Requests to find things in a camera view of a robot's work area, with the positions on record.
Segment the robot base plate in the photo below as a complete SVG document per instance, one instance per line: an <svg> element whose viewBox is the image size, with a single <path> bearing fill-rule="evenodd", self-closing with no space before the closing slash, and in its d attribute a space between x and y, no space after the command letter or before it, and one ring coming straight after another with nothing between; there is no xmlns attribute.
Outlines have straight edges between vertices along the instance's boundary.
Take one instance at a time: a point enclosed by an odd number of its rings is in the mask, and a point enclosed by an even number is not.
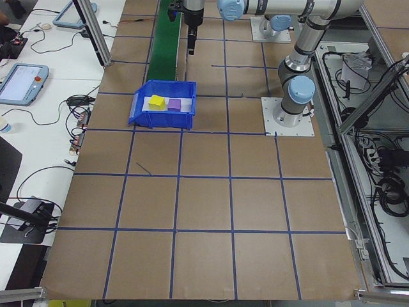
<svg viewBox="0 0 409 307"><path fill-rule="evenodd" d="M264 17L251 17L251 33L253 35L254 42L267 42L267 43L291 43L291 37L288 30L281 31L278 35L265 37L260 32L259 27Z"/></svg>
<svg viewBox="0 0 409 307"><path fill-rule="evenodd" d="M261 105L263 106L264 127L267 136L315 136L311 118L303 117L301 122L293 127L287 128L279 125L273 118L273 110L277 104L281 103L282 98L277 97L262 97ZM308 113L308 108L305 107L304 113Z"/></svg>

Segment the metal frame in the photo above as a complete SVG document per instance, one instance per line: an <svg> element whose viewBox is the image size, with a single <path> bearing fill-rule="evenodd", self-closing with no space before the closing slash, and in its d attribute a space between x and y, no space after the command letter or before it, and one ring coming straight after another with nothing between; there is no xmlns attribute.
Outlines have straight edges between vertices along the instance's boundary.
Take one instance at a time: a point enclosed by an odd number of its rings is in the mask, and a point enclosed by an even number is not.
<svg viewBox="0 0 409 307"><path fill-rule="evenodd" d="M363 290L356 291L356 296L365 303L384 303L409 305L409 295L395 294L390 292L366 292Z"/></svg>
<svg viewBox="0 0 409 307"><path fill-rule="evenodd" d="M44 299L47 291L44 287L21 290L0 291L0 303L25 301L28 299Z"/></svg>
<svg viewBox="0 0 409 307"><path fill-rule="evenodd" d="M111 53L109 52L107 43L104 39L104 34L102 34L101 28L92 9L91 2L89 0L72 0L72 2L89 34L89 38L101 66L111 66Z"/></svg>

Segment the tablet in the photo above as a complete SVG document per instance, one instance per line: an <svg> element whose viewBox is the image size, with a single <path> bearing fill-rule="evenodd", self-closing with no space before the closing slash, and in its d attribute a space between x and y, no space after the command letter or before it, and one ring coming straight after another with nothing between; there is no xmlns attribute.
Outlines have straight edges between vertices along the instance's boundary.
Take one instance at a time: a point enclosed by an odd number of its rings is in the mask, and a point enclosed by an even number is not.
<svg viewBox="0 0 409 307"><path fill-rule="evenodd" d="M94 13L98 6L96 3L91 3ZM54 25L62 28L82 29L84 24L78 15L75 5L70 1L52 21Z"/></svg>
<svg viewBox="0 0 409 307"><path fill-rule="evenodd" d="M0 104L28 106L42 89L48 75L47 66L14 64L0 85Z"/></svg>

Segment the brown cardboard surface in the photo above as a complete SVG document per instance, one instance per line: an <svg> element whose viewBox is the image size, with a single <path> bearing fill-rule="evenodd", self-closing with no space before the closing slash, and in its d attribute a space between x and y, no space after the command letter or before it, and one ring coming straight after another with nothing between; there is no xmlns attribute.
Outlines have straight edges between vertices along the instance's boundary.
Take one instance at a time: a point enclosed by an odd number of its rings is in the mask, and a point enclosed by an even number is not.
<svg viewBox="0 0 409 307"><path fill-rule="evenodd" d="M146 19L143 22L129 22L128 20ZM152 35L154 20L153 17L144 15L122 15L121 21L118 24L116 36L145 36Z"/></svg>
<svg viewBox="0 0 409 307"><path fill-rule="evenodd" d="M176 175L178 173L180 135L143 133L135 135L129 164L131 174Z"/></svg>
<svg viewBox="0 0 409 307"><path fill-rule="evenodd" d="M265 67L249 20L206 3L196 54L183 36L178 59L178 79L197 82L193 129L127 125L157 3L125 5L140 15L122 20L147 20L119 24L125 63L105 71L42 285L64 299L349 299L355 266L315 121L314 138L264 135L259 98L282 96L274 67L290 45L264 44Z"/></svg>
<svg viewBox="0 0 409 307"><path fill-rule="evenodd" d="M225 135L183 135L182 175L228 176L228 139Z"/></svg>
<svg viewBox="0 0 409 307"><path fill-rule="evenodd" d="M226 42L226 59L231 66L264 67L261 43Z"/></svg>
<svg viewBox="0 0 409 307"><path fill-rule="evenodd" d="M59 226L115 227L123 180L122 176L74 176Z"/></svg>
<svg viewBox="0 0 409 307"><path fill-rule="evenodd" d="M131 139L131 132L87 131L75 172L124 174Z"/></svg>
<svg viewBox="0 0 409 307"><path fill-rule="evenodd" d="M365 6L377 27L409 28L407 0L365 0Z"/></svg>
<svg viewBox="0 0 409 307"><path fill-rule="evenodd" d="M233 180L237 230L287 230L279 180Z"/></svg>
<svg viewBox="0 0 409 307"><path fill-rule="evenodd" d="M171 233L119 233L107 298L167 299L171 252Z"/></svg>
<svg viewBox="0 0 409 307"><path fill-rule="evenodd" d="M297 299L288 235L239 233L235 241L242 299Z"/></svg>
<svg viewBox="0 0 409 307"><path fill-rule="evenodd" d="M198 97L196 99L196 115L192 130L227 132L226 98Z"/></svg>
<svg viewBox="0 0 409 307"><path fill-rule="evenodd" d="M178 233L174 263L175 299L233 299L229 233Z"/></svg>
<svg viewBox="0 0 409 307"><path fill-rule="evenodd" d="M175 197L175 178L128 177L120 226L173 228Z"/></svg>
<svg viewBox="0 0 409 307"><path fill-rule="evenodd" d="M129 117L132 98L131 95L98 94L88 127L132 130L134 125L128 125L128 121L124 120Z"/></svg>
<svg viewBox="0 0 409 307"><path fill-rule="evenodd" d="M344 231L332 181L287 180L284 186L291 229Z"/></svg>
<svg viewBox="0 0 409 307"><path fill-rule="evenodd" d="M178 229L231 229L229 180L180 179Z"/></svg>
<svg viewBox="0 0 409 307"><path fill-rule="evenodd" d="M358 274L345 235L293 235L303 299L353 299Z"/></svg>
<svg viewBox="0 0 409 307"><path fill-rule="evenodd" d="M114 63L105 68L100 91L133 94L142 86L145 64Z"/></svg>
<svg viewBox="0 0 409 307"><path fill-rule="evenodd" d="M241 177L278 177L274 138L230 136L231 173Z"/></svg>
<svg viewBox="0 0 409 307"><path fill-rule="evenodd" d="M228 67L228 93L234 97L267 97L264 68Z"/></svg>
<svg viewBox="0 0 409 307"><path fill-rule="evenodd" d="M112 60L145 63L150 41L148 37L117 37L111 49Z"/></svg>
<svg viewBox="0 0 409 307"><path fill-rule="evenodd" d="M229 99L230 132L265 133L260 99Z"/></svg>
<svg viewBox="0 0 409 307"><path fill-rule="evenodd" d="M129 15L154 15L157 9L157 1L147 0L127 0L123 7L122 14Z"/></svg>
<svg viewBox="0 0 409 307"><path fill-rule="evenodd" d="M41 285L49 299L101 299L112 232L57 232Z"/></svg>
<svg viewBox="0 0 409 307"><path fill-rule="evenodd" d="M278 137L282 174L285 177L331 178L320 140Z"/></svg>

